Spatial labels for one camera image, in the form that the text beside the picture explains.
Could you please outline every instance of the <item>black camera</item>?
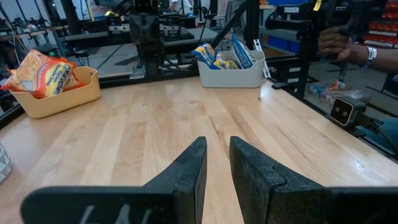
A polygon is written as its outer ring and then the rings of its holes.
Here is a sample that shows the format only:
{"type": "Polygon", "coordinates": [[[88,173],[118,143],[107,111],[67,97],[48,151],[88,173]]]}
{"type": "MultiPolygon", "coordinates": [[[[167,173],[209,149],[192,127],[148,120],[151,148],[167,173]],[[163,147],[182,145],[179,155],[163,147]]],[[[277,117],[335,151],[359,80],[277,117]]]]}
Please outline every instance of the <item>black camera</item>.
{"type": "Polygon", "coordinates": [[[339,96],[335,98],[331,106],[329,117],[337,125],[346,128],[355,126],[356,115],[365,111],[366,105],[363,102],[349,96],[339,96]]]}

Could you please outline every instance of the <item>wristband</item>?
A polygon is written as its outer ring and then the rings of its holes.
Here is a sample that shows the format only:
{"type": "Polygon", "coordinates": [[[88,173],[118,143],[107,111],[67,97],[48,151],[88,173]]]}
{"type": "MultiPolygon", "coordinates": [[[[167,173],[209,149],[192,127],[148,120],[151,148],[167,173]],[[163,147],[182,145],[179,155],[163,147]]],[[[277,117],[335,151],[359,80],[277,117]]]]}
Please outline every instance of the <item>wristband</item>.
{"type": "Polygon", "coordinates": [[[373,63],[374,59],[377,57],[377,49],[374,47],[366,47],[368,49],[368,61],[362,66],[368,68],[373,63]]]}

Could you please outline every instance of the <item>wooden table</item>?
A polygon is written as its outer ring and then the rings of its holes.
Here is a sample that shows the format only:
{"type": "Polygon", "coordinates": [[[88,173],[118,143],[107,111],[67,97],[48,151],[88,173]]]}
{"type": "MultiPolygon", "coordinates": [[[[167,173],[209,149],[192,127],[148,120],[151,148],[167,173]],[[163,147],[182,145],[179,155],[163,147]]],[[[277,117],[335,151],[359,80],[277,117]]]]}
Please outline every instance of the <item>wooden table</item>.
{"type": "Polygon", "coordinates": [[[92,103],[44,119],[22,115],[0,131],[14,161],[0,185],[0,223],[47,185],[142,185],[197,136],[208,142],[203,223],[243,220],[228,161],[240,136],[325,186],[398,185],[398,165],[270,83],[206,89],[199,78],[102,90],[92,103]]]}

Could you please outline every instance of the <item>human hand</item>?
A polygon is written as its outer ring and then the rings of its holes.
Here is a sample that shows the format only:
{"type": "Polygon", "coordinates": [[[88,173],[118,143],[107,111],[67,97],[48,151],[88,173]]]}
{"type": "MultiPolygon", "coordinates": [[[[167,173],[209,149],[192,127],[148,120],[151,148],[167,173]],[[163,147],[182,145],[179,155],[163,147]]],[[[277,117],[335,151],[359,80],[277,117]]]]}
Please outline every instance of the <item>human hand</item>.
{"type": "Polygon", "coordinates": [[[336,61],[346,60],[350,53],[351,38],[341,35],[339,27],[323,30],[318,38],[319,55],[327,58],[337,55],[336,61]]]}

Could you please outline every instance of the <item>blue snack bag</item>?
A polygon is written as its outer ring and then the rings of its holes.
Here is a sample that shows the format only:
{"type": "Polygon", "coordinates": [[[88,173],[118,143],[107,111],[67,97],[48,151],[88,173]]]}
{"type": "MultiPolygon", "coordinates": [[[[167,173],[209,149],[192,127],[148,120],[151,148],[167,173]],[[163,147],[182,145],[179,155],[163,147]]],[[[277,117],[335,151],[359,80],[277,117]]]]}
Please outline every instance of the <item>blue snack bag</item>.
{"type": "Polygon", "coordinates": [[[209,67],[215,60],[214,49],[207,43],[199,45],[199,47],[192,50],[191,53],[196,55],[201,62],[205,63],[209,67]]]}
{"type": "Polygon", "coordinates": [[[235,35],[232,35],[232,55],[235,61],[239,64],[242,69],[248,69],[257,62],[257,59],[250,53],[248,47],[246,47],[235,35]]]}

